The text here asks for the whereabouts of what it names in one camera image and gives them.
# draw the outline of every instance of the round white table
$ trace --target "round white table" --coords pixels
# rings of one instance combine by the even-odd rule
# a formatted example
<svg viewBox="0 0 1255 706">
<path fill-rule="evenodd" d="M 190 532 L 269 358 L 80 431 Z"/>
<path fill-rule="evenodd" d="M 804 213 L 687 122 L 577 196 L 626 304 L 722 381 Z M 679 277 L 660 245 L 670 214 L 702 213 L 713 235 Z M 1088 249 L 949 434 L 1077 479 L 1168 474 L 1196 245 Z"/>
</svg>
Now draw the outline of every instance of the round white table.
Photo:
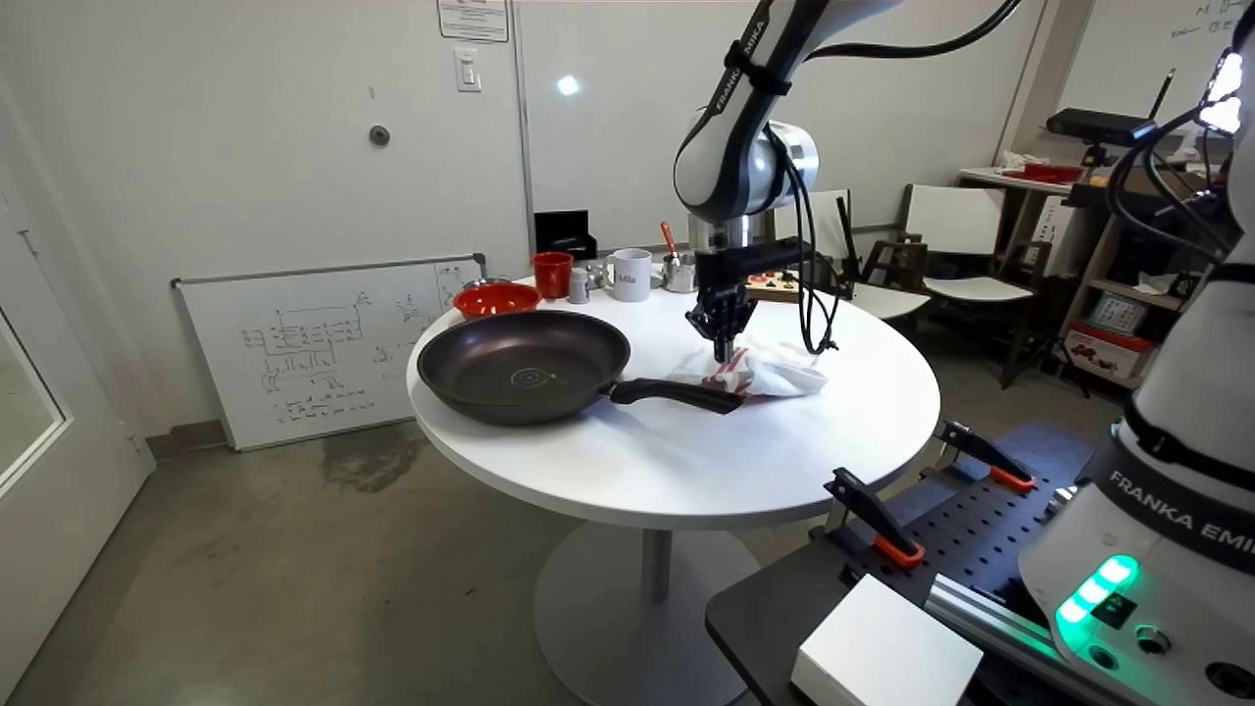
<svg viewBox="0 0 1255 706">
<path fill-rule="evenodd" d="M 681 318 L 696 292 L 646 303 L 591 292 L 554 303 L 621 326 L 632 341 L 622 375 L 675 375 L 710 341 Z M 543 568 L 537 643 L 583 703 L 730 703 L 743 677 L 702 630 L 713 592 L 756 559 L 730 532 L 832 504 L 837 465 L 866 484 L 907 465 L 935 434 L 941 390 L 926 358 L 888 322 L 838 304 L 829 384 L 804 398 L 748 398 L 730 417 L 675 398 L 598 398 L 554 426 L 490 426 L 451 410 L 420 375 L 408 394 L 428 437 L 477 482 L 554 512 L 583 516 Z M 760 303 L 744 341 L 800 341 L 796 304 Z"/>
</svg>

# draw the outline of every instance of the white robot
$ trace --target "white robot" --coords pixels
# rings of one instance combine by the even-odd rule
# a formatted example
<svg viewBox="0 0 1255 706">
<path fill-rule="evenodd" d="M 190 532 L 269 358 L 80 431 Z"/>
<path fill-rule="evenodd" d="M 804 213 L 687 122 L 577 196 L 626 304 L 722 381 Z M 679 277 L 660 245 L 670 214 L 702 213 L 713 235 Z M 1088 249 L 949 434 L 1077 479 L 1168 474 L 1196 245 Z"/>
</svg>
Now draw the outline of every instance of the white robot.
<svg viewBox="0 0 1255 706">
<path fill-rule="evenodd" d="M 754 245 L 743 227 L 744 214 L 804 190 L 820 168 L 811 137 L 768 122 L 768 109 L 792 71 L 824 56 L 824 39 L 894 5 L 760 0 L 675 158 L 679 198 L 713 231 L 698 254 L 690 322 L 713 341 L 718 362 L 754 315 L 744 273 L 808 260 L 808 244 Z M 1013 9 L 1016 0 L 964 39 L 909 45 L 897 57 L 964 45 Z M 1255 9 L 1232 41 L 1246 66 L 1255 66 L 1250 22 Z M 1255 87 L 1246 82 L 1241 97 L 1250 126 Z M 1255 137 L 1241 137 L 1232 152 L 1229 198 L 1234 224 L 1250 227 Z M 1020 554 L 1022 585 L 1050 618 L 1050 661 L 1097 685 L 1077 695 L 1172 706 L 1255 703 L 1250 286 L 1255 239 L 1215 245 L 1204 291 L 1172 326 L 1124 419 L 1088 462 L 1090 482 Z"/>
</svg>

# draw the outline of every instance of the pan handle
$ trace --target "pan handle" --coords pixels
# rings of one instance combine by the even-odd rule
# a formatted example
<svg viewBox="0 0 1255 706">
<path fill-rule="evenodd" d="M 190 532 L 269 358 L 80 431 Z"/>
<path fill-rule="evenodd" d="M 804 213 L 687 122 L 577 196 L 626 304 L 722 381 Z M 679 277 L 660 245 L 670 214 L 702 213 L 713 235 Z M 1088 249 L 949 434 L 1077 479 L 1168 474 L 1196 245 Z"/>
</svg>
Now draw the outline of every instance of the pan handle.
<svg viewBox="0 0 1255 706">
<path fill-rule="evenodd" d="M 621 384 L 611 384 L 607 394 L 616 403 L 637 403 L 642 394 L 667 394 L 667 398 L 681 398 L 681 403 L 722 410 L 722 417 L 744 403 L 744 394 L 736 394 L 736 390 L 679 384 L 679 381 L 651 381 L 651 375 L 621 381 Z"/>
</svg>

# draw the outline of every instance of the white box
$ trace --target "white box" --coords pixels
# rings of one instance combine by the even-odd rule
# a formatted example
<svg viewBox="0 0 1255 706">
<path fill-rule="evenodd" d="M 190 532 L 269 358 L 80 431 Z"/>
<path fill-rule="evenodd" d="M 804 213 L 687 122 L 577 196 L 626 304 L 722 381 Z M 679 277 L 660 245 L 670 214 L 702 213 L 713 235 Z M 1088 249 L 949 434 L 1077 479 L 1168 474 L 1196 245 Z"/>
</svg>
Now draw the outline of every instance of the white box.
<svg viewBox="0 0 1255 706">
<path fill-rule="evenodd" d="M 952 706 L 982 654 L 931 610 L 864 576 L 804 639 L 792 685 L 817 706 Z"/>
</svg>

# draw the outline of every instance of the light switch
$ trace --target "light switch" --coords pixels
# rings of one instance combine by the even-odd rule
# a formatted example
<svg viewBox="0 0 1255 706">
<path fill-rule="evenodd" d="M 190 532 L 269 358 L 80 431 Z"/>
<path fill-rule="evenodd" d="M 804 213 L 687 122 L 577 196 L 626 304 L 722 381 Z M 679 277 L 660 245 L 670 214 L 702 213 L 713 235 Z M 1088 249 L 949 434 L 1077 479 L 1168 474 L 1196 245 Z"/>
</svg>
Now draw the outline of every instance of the light switch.
<svg viewBox="0 0 1255 706">
<path fill-rule="evenodd" d="M 454 91 L 484 94 L 477 45 L 454 45 Z"/>
</svg>

